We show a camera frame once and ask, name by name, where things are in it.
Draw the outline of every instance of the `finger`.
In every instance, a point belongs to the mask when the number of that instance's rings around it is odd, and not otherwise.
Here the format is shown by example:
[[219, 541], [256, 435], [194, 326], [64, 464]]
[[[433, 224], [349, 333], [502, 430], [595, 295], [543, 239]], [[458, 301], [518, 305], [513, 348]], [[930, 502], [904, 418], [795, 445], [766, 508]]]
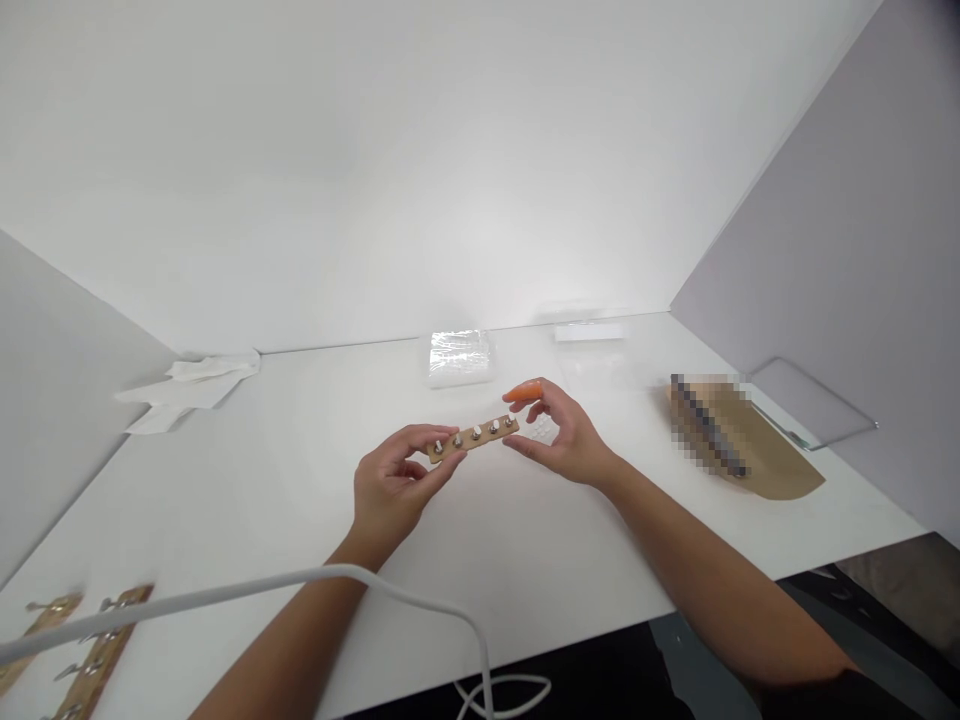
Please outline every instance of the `finger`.
[[567, 395], [559, 385], [546, 378], [540, 378], [540, 387], [543, 390], [543, 404], [546, 405], [547, 415], [560, 427], [572, 423], [572, 407], [576, 406], [577, 401]]
[[510, 406], [510, 412], [518, 413], [523, 410], [528, 405], [533, 405], [534, 403], [540, 402], [539, 400], [517, 400]]
[[550, 415], [550, 408], [547, 407], [544, 403], [538, 402], [532, 408], [530, 412], [527, 413], [527, 424], [531, 424], [534, 420], [540, 417], [543, 413]]
[[427, 475], [427, 469], [413, 460], [404, 460], [403, 467], [400, 468], [399, 475], [403, 477], [412, 477], [414, 480], [423, 480]]
[[437, 440], [444, 442], [457, 432], [459, 428], [444, 425], [408, 425], [383, 442], [383, 459], [389, 462], [402, 460], [418, 450], [423, 451]]
[[553, 461], [556, 459], [557, 448], [544, 445], [541, 442], [525, 438], [521, 435], [508, 435], [503, 439], [503, 444], [511, 450], [516, 450], [524, 457], [553, 470]]
[[467, 457], [466, 450], [454, 453], [450, 457], [445, 458], [442, 463], [437, 465], [437, 467], [428, 472], [422, 480], [417, 482], [416, 487], [413, 489], [423, 498], [424, 503], [429, 501], [430, 498], [439, 492], [440, 488], [447, 484], [447, 481], [453, 477], [453, 471], [457, 469], [457, 466], [463, 462], [465, 457]]

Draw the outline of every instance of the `power cord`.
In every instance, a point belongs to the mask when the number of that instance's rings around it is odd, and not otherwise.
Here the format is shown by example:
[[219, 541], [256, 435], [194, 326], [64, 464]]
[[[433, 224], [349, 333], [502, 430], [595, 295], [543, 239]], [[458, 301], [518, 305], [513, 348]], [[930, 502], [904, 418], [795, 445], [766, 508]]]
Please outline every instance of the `power cord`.
[[[510, 720], [510, 718], [520, 717], [524, 713], [532, 710], [550, 693], [550, 680], [537, 675], [503, 675], [496, 679], [491, 679], [487, 639], [480, 625], [470, 617], [470, 615], [454, 605], [434, 602], [433, 600], [427, 600], [426, 598], [408, 593], [406, 590], [388, 583], [380, 576], [358, 565], [324, 565], [323, 567], [311, 568], [310, 570], [298, 570], [296, 572], [274, 575], [273, 577], [262, 578], [260, 580], [236, 583], [235, 585], [224, 585], [211, 590], [201, 590], [199, 592], [176, 595], [174, 597], [154, 600], [139, 605], [130, 605], [118, 610], [111, 610], [110, 612], [82, 618], [50, 630], [41, 630], [38, 633], [27, 635], [13, 642], [3, 643], [0, 645], [0, 666], [7, 665], [23, 657], [36, 655], [44, 650], [49, 650], [50, 648], [86, 637], [87, 635], [116, 630], [126, 625], [143, 622], [144, 620], [152, 620], [153, 618], [163, 617], [165, 615], [174, 615], [186, 610], [227, 602], [228, 600], [237, 600], [242, 597], [247, 597], [248, 595], [257, 595], [262, 592], [269, 592], [270, 590], [279, 590], [280, 588], [290, 585], [303, 585], [304, 583], [313, 582], [314, 580], [334, 577], [352, 578], [407, 605], [458, 617], [473, 629], [474, 634], [477, 636], [477, 643], [480, 646], [481, 682], [469, 693], [464, 691], [459, 683], [455, 683], [457, 692], [460, 693], [460, 697], [463, 698], [463, 707], [460, 708], [460, 714], [457, 716], [457, 720], [463, 720], [468, 709], [473, 710], [481, 717], [486, 718], [486, 720]], [[495, 712], [493, 708], [494, 684], [511, 681], [534, 682], [542, 684], [544, 689], [519, 707], [513, 708], [512, 710]], [[474, 702], [474, 698], [476, 698], [481, 691], [483, 692], [483, 707], [480, 707]]]

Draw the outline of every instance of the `gray partition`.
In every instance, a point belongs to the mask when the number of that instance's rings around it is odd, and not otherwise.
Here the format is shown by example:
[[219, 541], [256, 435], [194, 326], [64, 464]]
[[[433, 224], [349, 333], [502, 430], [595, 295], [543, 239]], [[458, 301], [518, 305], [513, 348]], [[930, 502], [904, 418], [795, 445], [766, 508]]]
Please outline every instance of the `gray partition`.
[[836, 451], [960, 546], [958, 274], [960, 6], [887, 0], [672, 311], [738, 369], [783, 355], [873, 415]]
[[176, 356], [3, 231], [0, 337], [2, 588], [146, 409], [113, 394]]

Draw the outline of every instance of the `white tabletop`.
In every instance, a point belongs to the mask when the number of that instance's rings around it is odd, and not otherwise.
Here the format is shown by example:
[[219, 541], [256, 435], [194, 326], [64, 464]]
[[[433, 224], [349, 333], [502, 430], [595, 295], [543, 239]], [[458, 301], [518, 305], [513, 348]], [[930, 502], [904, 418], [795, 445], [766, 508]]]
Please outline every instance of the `white tabletop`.
[[[154, 598], [319, 565], [352, 517], [357, 461], [412, 422], [461, 426], [503, 412], [500, 394], [544, 375], [583, 402], [608, 443], [764, 572], [785, 577], [924, 532], [829, 450], [827, 482], [763, 500], [707, 475], [671, 441], [671, 372], [732, 369], [668, 314], [629, 318], [610, 346], [558, 348], [551, 327], [494, 333], [494, 384], [429, 390], [416, 341], [267, 356], [224, 407], [167, 435], [131, 438], [0, 593], [0, 637], [29, 600], [83, 588], [76, 616], [141, 582]], [[779, 419], [788, 419], [766, 402]], [[495, 665], [663, 615], [673, 607], [613, 509], [500, 443], [472, 452], [381, 575], [471, 612]], [[185, 717], [293, 594], [278, 591], [137, 627], [98, 720]], [[88, 646], [38, 657], [0, 700], [4, 717], [52, 714], [53, 676]], [[369, 593], [318, 717], [477, 672], [457, 620]]]

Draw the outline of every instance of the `orange fingertip cover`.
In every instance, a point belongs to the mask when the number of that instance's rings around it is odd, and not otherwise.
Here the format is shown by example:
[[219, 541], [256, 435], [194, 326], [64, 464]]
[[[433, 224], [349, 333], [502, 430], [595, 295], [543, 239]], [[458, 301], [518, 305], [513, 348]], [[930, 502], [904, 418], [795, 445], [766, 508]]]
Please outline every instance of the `orange fingertip cover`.
[[517, 402], [518, 400], [539, 400], [543, 397], [543, 389], [540, 387], [539, 380], [528, 380], [520, 383], [513, 390], [507, 393], [507, 402]]

